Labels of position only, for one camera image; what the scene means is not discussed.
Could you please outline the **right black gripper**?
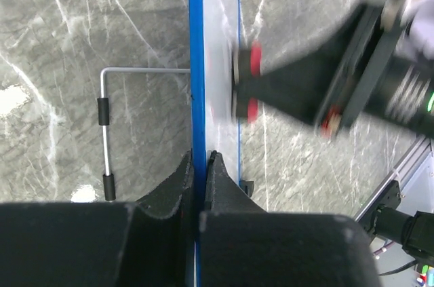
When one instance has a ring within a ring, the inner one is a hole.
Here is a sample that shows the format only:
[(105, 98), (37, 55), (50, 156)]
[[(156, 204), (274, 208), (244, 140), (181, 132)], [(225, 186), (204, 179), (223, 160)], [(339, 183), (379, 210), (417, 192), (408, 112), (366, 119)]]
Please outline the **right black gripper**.
[(401, 36), (386, 31), (382, 8), (357, 5), (337, 30), (304, 56), (261, 71), (245, 93), (334, 136), (365, 109)]

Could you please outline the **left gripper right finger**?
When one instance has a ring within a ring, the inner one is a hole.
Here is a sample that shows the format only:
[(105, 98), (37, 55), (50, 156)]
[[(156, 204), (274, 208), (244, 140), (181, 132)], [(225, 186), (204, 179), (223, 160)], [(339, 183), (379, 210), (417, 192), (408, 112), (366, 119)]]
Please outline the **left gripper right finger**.
[(199, 216), (201, 286), (379, 286), (368, 237), (338, 214), (267, 212), (229, 176), (208, 166)]

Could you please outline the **red bone-shaped eraser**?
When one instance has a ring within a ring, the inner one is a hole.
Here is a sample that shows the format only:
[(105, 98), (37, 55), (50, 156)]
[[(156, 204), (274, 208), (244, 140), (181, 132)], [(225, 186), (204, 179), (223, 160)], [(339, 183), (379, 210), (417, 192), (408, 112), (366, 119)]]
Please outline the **red bone-shaped eraser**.
[(231, 115), (233, 119), (254, 121), (258, 116), (258, 101), (246, 93), (246, 84), (260, 76), (262, 48), (259, 42), (236, 47), (231, 60)]

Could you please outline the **blue framed whiteboard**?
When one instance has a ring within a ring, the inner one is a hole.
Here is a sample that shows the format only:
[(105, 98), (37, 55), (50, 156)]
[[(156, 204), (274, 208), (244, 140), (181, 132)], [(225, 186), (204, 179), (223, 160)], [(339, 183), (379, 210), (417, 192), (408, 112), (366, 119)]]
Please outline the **blue framed whiteboard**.
[(241, 133), (232, 117), (232, 53), (241, 42), (240, 0), (189, 0), (192, 154), (195, 205), (203, 210), (212, 151), (241, 178)]

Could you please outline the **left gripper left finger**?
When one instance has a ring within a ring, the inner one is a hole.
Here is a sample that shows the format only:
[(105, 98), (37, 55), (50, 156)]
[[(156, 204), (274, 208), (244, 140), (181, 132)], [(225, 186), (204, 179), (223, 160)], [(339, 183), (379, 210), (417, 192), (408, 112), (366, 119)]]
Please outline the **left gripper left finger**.
[(192, 286), (193, 174), (134, 202), (3, 203), (2, 286)]

